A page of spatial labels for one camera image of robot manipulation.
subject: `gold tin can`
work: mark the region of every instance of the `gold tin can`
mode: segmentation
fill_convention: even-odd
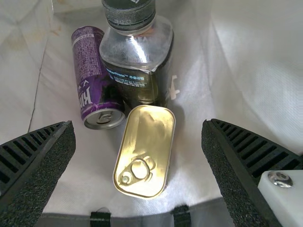
[[[166,108],[134,108],[124,131],[114,170],[115,187],[139,198],[153,198],[164,190],[176,119]]]

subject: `tin can lid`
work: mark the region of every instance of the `tin can lid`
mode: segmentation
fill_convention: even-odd
[[[95,130],[110,129],[121,124],[124,118],[124,113],[117,109],[103,109],[89,114],[84,119],[84,125]]]
[[[141,105],[130,112],[113,175],[120,192],[144,199],[161,194],[175,122],[174,114],[163,107]]]

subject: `pull tab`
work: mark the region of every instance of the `pull tab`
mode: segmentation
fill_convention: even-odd
[[[119,175],[120,183],[124,186],[130,186],[139,181],[149,181],[152,177],[151,170],[156,164],[151,157],[135,157],[134,160]]]

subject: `purple can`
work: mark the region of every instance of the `purple can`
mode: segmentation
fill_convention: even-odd
[[[71,35],[81,117],[90,129],[113,128],[125,118],[122,97],[101,61],[103,35],[92,26],[78,28]]]

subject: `metal screw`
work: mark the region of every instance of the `metal screw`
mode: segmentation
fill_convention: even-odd
[[[290,176],[282,172],[271,171],[267,176],[271,183],[281,188],[290,188],[294,184]]]

